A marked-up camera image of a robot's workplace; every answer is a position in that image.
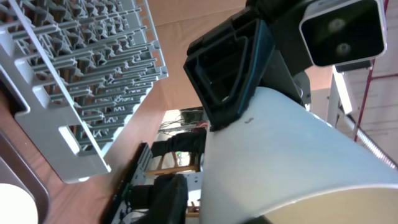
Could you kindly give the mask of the white pink bowl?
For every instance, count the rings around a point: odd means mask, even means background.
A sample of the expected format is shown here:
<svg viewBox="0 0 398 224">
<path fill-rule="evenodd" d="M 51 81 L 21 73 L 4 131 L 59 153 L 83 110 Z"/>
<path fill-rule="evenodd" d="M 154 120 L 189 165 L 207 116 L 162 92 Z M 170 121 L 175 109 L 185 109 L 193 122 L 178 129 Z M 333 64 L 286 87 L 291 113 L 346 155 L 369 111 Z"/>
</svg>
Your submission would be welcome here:
<svg viewBox="0 0 398 224">
<path fill-rule="evenodd" d="M 38 224 L 34 199 L 22 188 L 1 184 L 1 224 Z"/>
</svg>

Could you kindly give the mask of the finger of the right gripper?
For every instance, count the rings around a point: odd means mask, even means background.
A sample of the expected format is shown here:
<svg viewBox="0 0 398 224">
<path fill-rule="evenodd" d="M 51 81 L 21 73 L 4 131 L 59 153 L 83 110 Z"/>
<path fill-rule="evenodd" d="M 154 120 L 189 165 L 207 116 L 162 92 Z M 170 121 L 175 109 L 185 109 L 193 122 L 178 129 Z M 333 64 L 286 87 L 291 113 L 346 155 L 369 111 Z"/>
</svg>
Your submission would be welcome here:
<svg viewBox="0 0 398 224">
<path fill-rule="evenodd" d="M 183 65 L 211 131 L 242 117 L 275 50 L 259 13 L 247 7 L 194 40 Z"/>
</svg>

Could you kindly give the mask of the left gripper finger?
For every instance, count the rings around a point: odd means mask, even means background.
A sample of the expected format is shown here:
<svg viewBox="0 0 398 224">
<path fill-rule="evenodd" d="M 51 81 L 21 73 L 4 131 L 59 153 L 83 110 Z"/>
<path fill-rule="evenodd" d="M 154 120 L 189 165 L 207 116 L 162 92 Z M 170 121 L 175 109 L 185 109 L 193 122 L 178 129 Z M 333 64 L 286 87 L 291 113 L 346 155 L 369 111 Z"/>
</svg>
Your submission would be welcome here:
<svg viewBox="0 0 398 224">
<path fill-rule="evenodd" d="M 187 201 L 188 184 L 182 174 L 160 175 L 152 185 L 130 188 L 131 208 L 148 210 L 138 223 L 185 223 Z"/>
</svg>

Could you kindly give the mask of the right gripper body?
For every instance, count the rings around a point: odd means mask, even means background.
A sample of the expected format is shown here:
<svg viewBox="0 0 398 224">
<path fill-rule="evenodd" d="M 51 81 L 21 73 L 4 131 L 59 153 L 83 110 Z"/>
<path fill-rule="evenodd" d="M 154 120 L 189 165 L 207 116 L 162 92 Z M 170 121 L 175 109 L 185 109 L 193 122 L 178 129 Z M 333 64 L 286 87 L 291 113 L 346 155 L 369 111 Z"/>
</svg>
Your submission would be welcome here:
<svg viewBox="0 0 398 224">
<path fill-rule="evenodd" d="M 263 78 L 296 103 L 311 103 L 310 80 L 305 70 L 312 66 L 299 31 L 304 12 L 312 0 L 247 0 L 246 7 L 266 22 L 276 43 L 272 62 Z"/>
</svg>

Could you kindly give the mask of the white cream cup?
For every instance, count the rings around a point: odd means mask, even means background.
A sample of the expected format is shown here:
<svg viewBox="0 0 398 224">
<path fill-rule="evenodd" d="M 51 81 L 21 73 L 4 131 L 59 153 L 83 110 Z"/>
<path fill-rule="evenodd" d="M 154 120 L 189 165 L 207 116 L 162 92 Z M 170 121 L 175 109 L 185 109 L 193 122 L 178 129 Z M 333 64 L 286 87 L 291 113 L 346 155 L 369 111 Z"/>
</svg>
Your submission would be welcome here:
<svg viewBox="0 0 398 224">
<path fill-rule="evenodd" d="M 270 88 L 208 133 L 203 172 L 201 223 L 397 222 L 397 171 Z"/>
</svg>

